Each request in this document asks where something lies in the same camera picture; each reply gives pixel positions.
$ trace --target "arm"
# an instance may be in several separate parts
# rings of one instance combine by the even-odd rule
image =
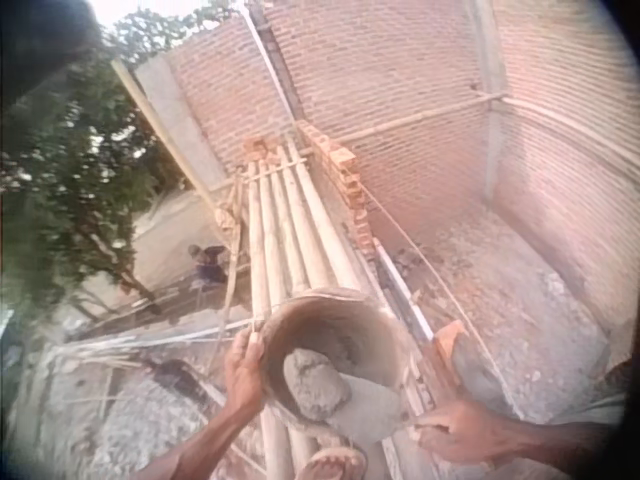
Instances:
[[[264,346],[257,333],[240,332],[225,358],[229,398],[200,432],[153,460],[134,480],[207,480],[240,431],[262,410],[258,371]]]
[[[603,446],[613,427],[597,423],[535,425],[459,400],[421,419],[420,444],[455,463],[528,458],[572,473]]]

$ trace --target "wall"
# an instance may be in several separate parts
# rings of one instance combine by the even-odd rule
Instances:
[[[266,16],[307,119],[331,137],[476,96],[463,0],[279,1]],[[422,238],[479,204],[484,116],[465,110],[346,146],[365,185]]]
[[[227,177],[224,167],[204,138],[200,124],[176,82],[166,55],[158,55],[140,66],[136,70],[136,77],[173,141],[198,177],[208,187],[222,182]]]
[[[168,57],[205,137],[227,169],[243,160],[247,137],[278,134],[289,126],[242,18],[194,35]]]
[[[631,55],[590,2],[496,0],[514,98],[576,121],[640,158],[640,89]],[[495,206],[605,328],[635,316],[639,179],[614,154],[518,109],[502,118]]]

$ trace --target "rope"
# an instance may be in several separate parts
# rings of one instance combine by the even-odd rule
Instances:
[[[505,378],[502,376],[502,373],[500,372],[500,369],[498,368],[498,364],[493,359],[493,356],[491,355],[491,352],[489,351],[489,348],[487,347],[487,344],[484,342],[484,340],[482,340],[482,337],[480,337],[480,333],[478,332],[476,327],[471,322],[471,319],[469,318],[469,316],[465,312],[464,308],[462,308],[462,305],[460,305],[460,302],[458,302],[458,300],[456,299],[455,295],[449,289],[449,287],[447,286],[445,281],[442,279],[442,277],[438,274],[438,272],[435,269],[435,267],[431,264],[431,262],[429,262],[429,260],[427,260],[427,258],[424,256],[424,254],[420,251],[420,248],[418,248],[418,246],[415,244],[415,242],[411,239],[409,234],[400,226],[400,224],[395,220],[395,218],[393,218],[393,216],[389,213],[389,211],[378,201],[378,199],[376,197],[374,197],[374,195],[371,193],[371,191],[369,191],[369,189],[367,187],[365,187],[362,184],[362,182],[358,182],[358,183],[360,184],[360,187],[362,188],[364,193],[366,193],[369,196],[369,198],[371,198],[371,200],[373,200],[373,202],[378,206],[378,208],[382,211],[382,213],[389,219],[389,221],[393,224],[393,226],[398,229],[398,231],[404,237],[404,239],[407,242],[409,242],[409,245],[411,245],[411,247],[420,256],[420,258],[425,263],[425,265],[429,268],[429,270],[431,271],[433,276],[436,278],[436,280],[438,281],[440,286],[444,289],[444,291],[448,295],[449,299],[453,302],[453,304],[455,305],[456,309],[458,310],[458,312],[460,313],[460,315],[464,319],[464,321],[465,321],[465,323],[467,325],[467,328],[469,329],[471,334],[474,336],[474,338],[476,339],[476,341],[480,345],[480,349],[482,350],[482,353],[484,354],[486,359],[491,364],[491,367],[494,370],[494,373],[496,374],[496,377],[498,377],[498,381],[500,382],[500,384],[502,386],[502,390],[503,390],[505,396],[507,397],[507,400],[509,401],[509,403],[513,407],[513,409],[516,412],[516,414],[520,418],[522,418],[523,414],[520,411],[520,408],[517,406],[517,404],[515,402],[515,399],[513,398],[513,394],[511,393],[511,389],[507,386],[507,382],[506,382]]]

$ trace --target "sky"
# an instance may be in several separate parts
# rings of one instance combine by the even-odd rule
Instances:
[[[111,25],[138,8],[148,8],[161,15],[187,15],[207,3],[206,0],[89,0],[98,22]]]

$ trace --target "foot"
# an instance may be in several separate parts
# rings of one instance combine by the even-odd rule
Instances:
[[[357,450],[327,448],[311,457],[296,480],[362,480],[366,468],[367,461]]]

